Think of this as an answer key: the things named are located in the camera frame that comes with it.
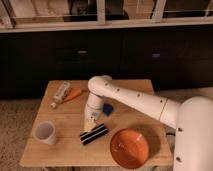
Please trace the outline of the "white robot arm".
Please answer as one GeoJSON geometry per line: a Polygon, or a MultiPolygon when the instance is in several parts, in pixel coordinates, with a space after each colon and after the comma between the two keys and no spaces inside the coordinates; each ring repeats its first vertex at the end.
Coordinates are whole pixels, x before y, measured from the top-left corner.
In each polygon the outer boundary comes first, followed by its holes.
{"type": "Polygon", "coordinates": [[[90,132],[111,98],[176,130],[173,171],[213,171],[213,99],[191,97],[180,103],[169,98],[118,86],[108,75],[88,81],[84,130],[90,132]]]}

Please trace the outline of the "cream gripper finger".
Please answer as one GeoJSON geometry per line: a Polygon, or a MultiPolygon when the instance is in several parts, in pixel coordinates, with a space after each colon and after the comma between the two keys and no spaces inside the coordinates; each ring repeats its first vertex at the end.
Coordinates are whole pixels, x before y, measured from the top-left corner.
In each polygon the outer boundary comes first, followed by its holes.
{"type": "Polygon", "coordinates": [[[84,120],[84,131],[91,132],[93,128],[96,127],[96,122],[94,119],[85,119],[84,120]]]}

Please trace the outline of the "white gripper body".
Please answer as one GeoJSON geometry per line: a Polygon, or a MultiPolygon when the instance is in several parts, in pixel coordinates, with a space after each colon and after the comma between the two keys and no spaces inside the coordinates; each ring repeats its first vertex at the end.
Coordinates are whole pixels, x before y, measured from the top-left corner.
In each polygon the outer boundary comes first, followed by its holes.
{"type": "Polygon", "coordinates": [[[102,97],[90,93],[85,105],[85,118],[90,121],[96,121],[102,113],[104,100],[102,97]]]}

